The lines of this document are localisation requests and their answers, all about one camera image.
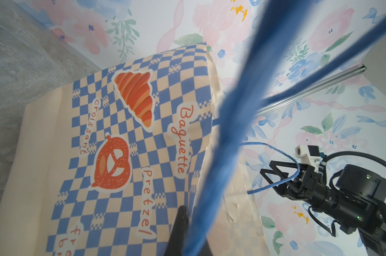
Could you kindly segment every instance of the gray stone surface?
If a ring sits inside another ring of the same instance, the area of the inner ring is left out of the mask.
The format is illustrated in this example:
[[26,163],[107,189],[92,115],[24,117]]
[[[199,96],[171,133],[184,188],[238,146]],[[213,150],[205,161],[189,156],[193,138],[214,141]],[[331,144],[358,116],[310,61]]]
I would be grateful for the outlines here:
[[25,106],[97,71],[16,8],[0,0],[0,202]]

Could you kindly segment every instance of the white wall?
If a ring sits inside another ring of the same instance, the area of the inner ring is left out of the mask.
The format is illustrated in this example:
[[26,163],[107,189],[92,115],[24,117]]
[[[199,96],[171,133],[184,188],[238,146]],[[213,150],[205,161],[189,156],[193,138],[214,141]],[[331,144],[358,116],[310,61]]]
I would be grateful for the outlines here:
[[386,36],[378,41],[365,56],[364,76],[386,95]]

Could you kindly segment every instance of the croissant sticker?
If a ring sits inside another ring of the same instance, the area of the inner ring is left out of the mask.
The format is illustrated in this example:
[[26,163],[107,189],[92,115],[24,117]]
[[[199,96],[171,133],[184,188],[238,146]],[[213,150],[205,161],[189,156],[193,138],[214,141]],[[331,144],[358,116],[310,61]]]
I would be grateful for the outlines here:
[[123,190],[132,177],[129,143],[122,136],[105,134],[106,140],[96,152],[89,190],[114,193]]
[[154,122],[155,101],[152,97],[152,85],[149,82],[152,72],[152,70],[144,73],[121,70],[112,77],[124,106],[147,132],[153,131]]

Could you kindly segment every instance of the blue and beige checkered pattern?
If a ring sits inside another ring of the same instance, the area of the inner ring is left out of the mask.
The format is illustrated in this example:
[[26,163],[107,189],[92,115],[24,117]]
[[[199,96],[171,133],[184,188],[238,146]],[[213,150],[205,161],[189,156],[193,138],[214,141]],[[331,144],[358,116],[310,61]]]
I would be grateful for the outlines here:
[[[84,232],[75,251],[83,255],[161,255],[169,239],[171,225],[180,205],[190,212],[196,186],[211,132],[211,92],[206,63],[206,44],[190,45],[161,54],[105,69],[73,83],[72,148],[83,141],[92,101],[102,99],[96,129],[89,141],[90,154],[74,156],[69,163],[71,175],[62,183],[51,217],[46,251],[54,252],[55,237],[64,234],[68,225],[80,220]],[[156,107],[154,130],[146,132],[124,108],[119,93],[111,81],[117,70],[152,69],[150,78]],[[176,108],[186,101],[197,101],[200,114],[190,125],[192,159],[188,176],[173,176],[176,143],[167,135],[167,127],[176,122]],[[130,184],[121,192],[100,193],[89,190],[95,153],[105,140],[105,133],[120,134],[129,141],[129,157],[133,166]],[[156,201],[153,207],[151,230],[154,240],[135,236],[140,220],[140,201],[143,178],[140,169],[151,167]]]

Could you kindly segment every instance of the floral wallpaper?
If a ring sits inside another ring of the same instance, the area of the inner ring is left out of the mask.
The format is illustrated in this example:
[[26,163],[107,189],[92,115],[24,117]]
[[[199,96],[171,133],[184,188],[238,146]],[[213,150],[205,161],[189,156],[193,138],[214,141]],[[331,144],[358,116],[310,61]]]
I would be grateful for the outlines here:
[[[296,146],[317,145],[326,155],[360,151],[386,161],[386,96],[358,75],[259,117],[245,140],[268,143],[294,157]],[[259,171],[269,168],[270,161],[290,162],[268,147],[245,146],[242,150],[254,189],[268,184]],[[346,164],[364,167],[386,178],[386,168],[356,156],[329,161],[328,177]],[[272,189],[255,197],[271,255],[366,255],[357,231],[346,235],[337,228],[337,237],[331,237],[309,218],[307,203],[282,198]],[[314,215],[330,227],[331,217],[324,213]]]
[[[206,41],[222,89],[236,83],[267,0],[14,0],[101,69]],[[314,0],[270,93],[325,66],[386,14],[386,0]],[[339,73],[359,64],[365,53]],[[371,97],[370,88],[362,94]]]

